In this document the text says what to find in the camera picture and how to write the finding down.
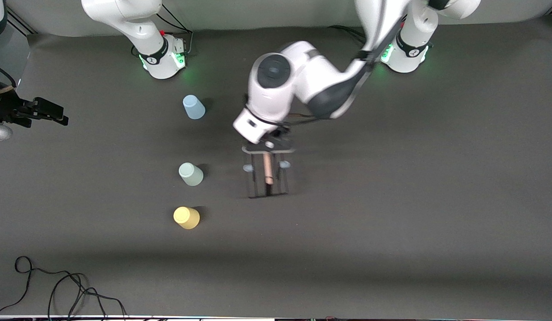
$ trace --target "gray tabletop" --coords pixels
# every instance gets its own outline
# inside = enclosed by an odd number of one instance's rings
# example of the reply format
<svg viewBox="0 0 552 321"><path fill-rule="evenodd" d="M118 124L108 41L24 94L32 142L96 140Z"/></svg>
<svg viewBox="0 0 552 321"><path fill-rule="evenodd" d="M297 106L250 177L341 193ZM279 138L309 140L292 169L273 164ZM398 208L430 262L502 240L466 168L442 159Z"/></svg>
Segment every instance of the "gray tabletop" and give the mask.
<svg viewBox="0 0 552 321"><path fill-rule="evenodd" d="M28 255L131 314L552 320L551 17L441 26L417 71L380 65L343 117L294 128L292 195L249 200L231 122L254 60L300 39L341 70L359 49L331 29L202 32L158 81L125 37L31 38L19 94L70 125L0 143L0 306ZM176 225L179 206L201 224ZM4 313L45 313L56 279Z"/></svg>

